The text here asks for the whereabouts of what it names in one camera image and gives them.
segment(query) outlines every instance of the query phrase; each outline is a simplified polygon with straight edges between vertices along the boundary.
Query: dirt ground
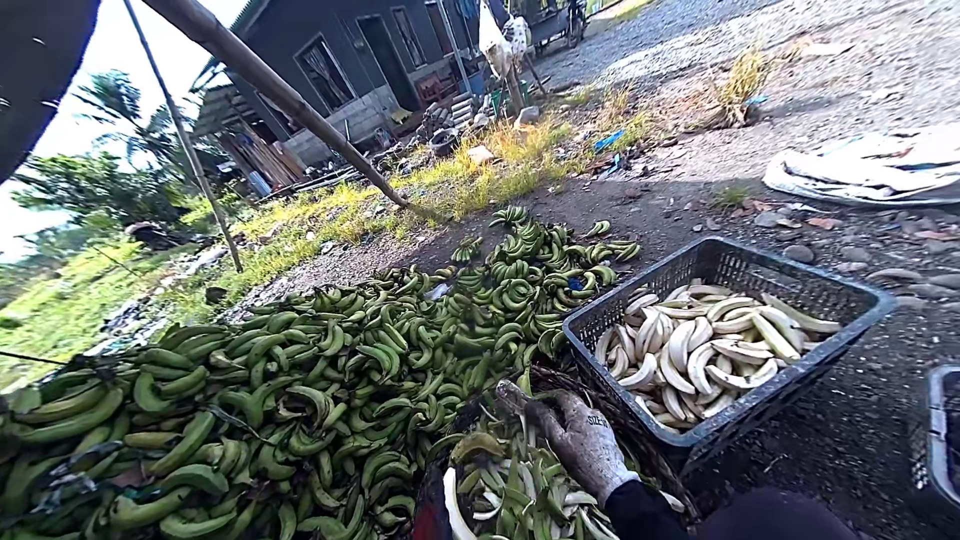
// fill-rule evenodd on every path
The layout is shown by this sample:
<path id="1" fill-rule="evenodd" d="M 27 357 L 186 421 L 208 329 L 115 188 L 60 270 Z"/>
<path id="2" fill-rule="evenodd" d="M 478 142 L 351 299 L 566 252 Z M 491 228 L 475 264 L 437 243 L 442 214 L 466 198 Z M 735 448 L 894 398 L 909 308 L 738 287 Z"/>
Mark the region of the dirt ground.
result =
<path id="1" fill-rule="evenodd" d="M 658 47 L 667 54 L 662 49 L 667 40 L 709 36 L 697 46 L 713 47 L 717 54 L 703 61 L 677 63 L 672 71 L 664 68 L 672 79 L 659 88 L 662 99 L 699 81 L 706 66 L 729 61 L 724 55 L 730 47 L 720 40 L 752 39 L 730 35 L 729 28 L 747 33 L 744 29 L 767 20 L 770 10 L 779 10 L 781 17 L 803 19 L 779 21 L 786 29 L 780 42 L 801 29 L 809 31 L 814 41 L 849 41 L 854 47 L 839 56 L 803 59 L 776 71 L 763 90 L 769 100 L 763 105 L 762 120 L 751 127 L 681 136 L 675 146 L 655 149 L 635 160 L 632 170 L 605 181 L 592 181 L 591 176 L 569 178 L 563 189 L 550 193 L 544 186 L 516 204 L 530 207 L 539 219 L 566 222 L 581 231 L 598 219 L 610 219 L 615 236 L 635 235 L 642 242 L 641 258 L 632 270 L 711 233 L 774 253 L 803 245 L 815 254 L 813 264 L 827 269 L 867 259 L 865 267 L 849 274 L 859 280 L 893 267 L 925 277 L 960 274 L 960 241 L 916 236 L 917 231 L 942 231 L 960 223 L 960 209 L 911 209 L 897 214 L 803 201 L 835 212 L 829 217 L 841 220 L 837 228 L 825 231 L 806 224 L 796 230 L 766 229 L 754 224 L 756 214 L 732 217 L 730 209 L 713 204 L 714 194 L 729 185 L 745 185 L 753 199 L 770 204 L 799 202 L 768 191 L 759 182 L 766 163 L 781 149 L 807 150 L 838 136 L 884 127 L 960 121 L 960 67 L 956 65 L 960 10 L 936 1 L 741 5 L 720 0 L 716 3 L 720 14 L 691 15 L 697 22 L 694 27 L 672 30 L 660 39 L 624 42 L 641 26 L 649 29 L 660 24 L 663 34 L 684 10 L 709 9 L 690 7 L 698 2 L 705 4 L 655 1 L 635 21 L 594 36 L 578 49 L 547 57 L 540 63 L 540 74 L 555 75 L 558 82 L 564 77 L 559 69 L 590 63 L 590 69 L 578 77 L 601 76 L 610 64 L 625 58 L 618 53 L 602 64 L 584 58 L 602 50 L 603 43 L 616 43 L 618 51 L 632 50 L 630 55 L 642 56 Z M 812 13 L 819 18 L 811 18 Z M 664 20 L 658 22 L 658 16 Z M 816 215 L 794 211 L 790 217 L 804 221 Z M 708 218 L 720 227 L 718 231 L 704 227 Z M 357 247 L 336 247 L 254 291 L 251 300 L 268 300 L 323 282 L 350 282 L 376 268 L 398 264 L 447 265 L 464 234 L 487 236 L 487 249 L 500 240 L 486 228 L 489 220 L 488 212 L 480 213 L 445 229 L 413 233 L 400 242 L 378 237 Z M 925 373 L 960 353 L 960 303 L 954 303 L 957 298 L 936 295 L 918 298 L 913 292 L 905 296 L 901 307 L 871 328 L 809 393 L 689 476 L 688 487 L 701 510 L 710 513 L 733 494 L 755 486 L 777 486 L 828 504 L 841 518 L 876 538 L 948 537 L 909 507 L 906 435 L 923 418 Z"/>

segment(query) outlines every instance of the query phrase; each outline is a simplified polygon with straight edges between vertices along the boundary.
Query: black plastic crate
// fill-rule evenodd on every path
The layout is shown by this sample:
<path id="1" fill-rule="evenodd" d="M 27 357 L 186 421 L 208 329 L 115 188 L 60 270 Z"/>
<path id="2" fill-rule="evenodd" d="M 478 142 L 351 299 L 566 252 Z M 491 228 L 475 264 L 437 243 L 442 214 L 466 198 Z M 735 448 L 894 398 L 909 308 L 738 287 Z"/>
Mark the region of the black plastic crate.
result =
<path id="1" fill-rule="evenodd" d="M 934 368 L 926 377 L 924 422 L 910 433 L 910 506 L 943 532 L 960 530 L 960 494 L 950 477 L 952 431 L 960 429 L 948 419 L 960 415 L 960 365 Z"/>
<path id="2" fill-rule="evenodd" d="M 638 287 L 646 286 L 663 298 L 694 278 L 748 294 L 767 292 L 812 316 L 839 321 L 844 328 L 719 414 L 685 433 L 671 433 L 640 409 L 631 394 L 600 366 L 593 356 L 593 344 L 610 325 L 622 320 L 623 309 Z M 726 238 L 709 236 L 684 246 L 591 302 L 564 321 L 564 332 L 574 346 L 581 375 L 598 388 L 617 394 L 634 418 L 660 441 L 663 453 L 681 475 L 685 475 L 800 397 L 895 306 L 891 295 L 873 287 Z"/>

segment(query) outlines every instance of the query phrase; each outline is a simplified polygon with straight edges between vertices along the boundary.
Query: dark canopy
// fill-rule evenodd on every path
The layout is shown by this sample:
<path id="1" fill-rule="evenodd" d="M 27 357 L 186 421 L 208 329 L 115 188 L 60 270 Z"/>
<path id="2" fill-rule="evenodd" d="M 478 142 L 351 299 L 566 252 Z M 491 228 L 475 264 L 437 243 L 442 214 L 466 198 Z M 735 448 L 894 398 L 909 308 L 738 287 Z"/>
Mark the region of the dark canopy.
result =
<path id="1" fill-rule="evenodd" d="M 0 1 L 0 183 L 57 112 L 99 6 L 100 0 Z"/>

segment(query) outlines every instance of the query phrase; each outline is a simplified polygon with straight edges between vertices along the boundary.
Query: window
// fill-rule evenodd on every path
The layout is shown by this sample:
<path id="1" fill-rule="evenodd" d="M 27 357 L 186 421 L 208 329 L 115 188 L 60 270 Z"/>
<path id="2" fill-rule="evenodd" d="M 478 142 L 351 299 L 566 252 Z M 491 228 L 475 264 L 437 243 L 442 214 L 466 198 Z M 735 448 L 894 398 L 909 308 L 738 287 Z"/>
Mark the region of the window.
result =
<path id="1" fill-rule="evenodd" d="M 403 44 L 407 46 L 414 67 L 424 65 L 426 61 L 423 60 L 423 51 L 420 49 L 420 43 L 414 34 L 414 27 L 410 24 L 410 18 L 407 17 L 407 11 L 403 8 L 394 8 L 394 20 L 396 20 L 396 25 L 400 29 L 400 36 L 403 37 Z"/>
<path id="2" fill-rule="evenodd" d="M 347 77 L 340 65 L 333 59 L 323 36 L 317 37 L 297 54 L 297 63 L 331 111 L 339 109 L 356 97 L 347 84 Z"/>
<path id="3" fill-rule="evenodd" d="M 452 53 L 453 45 L 450 44 L 450 37 L 446 34 L 444 18 L 440 15 L 440 6 L 436 2 L 427 2 L 426 12 L 430 15 L 430 24 L 433 25 L 433 33 L 437 35 L 437 41 L 440 42 L 440 49 L 445 55 Z"/>

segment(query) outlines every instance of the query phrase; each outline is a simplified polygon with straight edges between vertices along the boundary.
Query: concrete block wall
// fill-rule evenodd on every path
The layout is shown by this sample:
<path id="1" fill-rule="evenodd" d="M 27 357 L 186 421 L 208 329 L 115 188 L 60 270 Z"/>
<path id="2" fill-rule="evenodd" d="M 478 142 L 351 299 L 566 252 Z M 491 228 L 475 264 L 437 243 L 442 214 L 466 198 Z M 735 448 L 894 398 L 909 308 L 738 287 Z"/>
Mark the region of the concrete block wall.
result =
<path id="1" fill-rule="evenodd" d="M 342 135 L 346 135 L 344 121 L 349 124 L 350 140 L 360 140 L 377 128 L 388 128 L 390 113 L 399 105 L 389 86 L 379 86 L 330 114 L 326 121 Z M 314 165 L 333 156 L 326 143 L 307 130 L 300 130 L 286 141 L 286 146 L 297 153 L 307 165 Z"/>

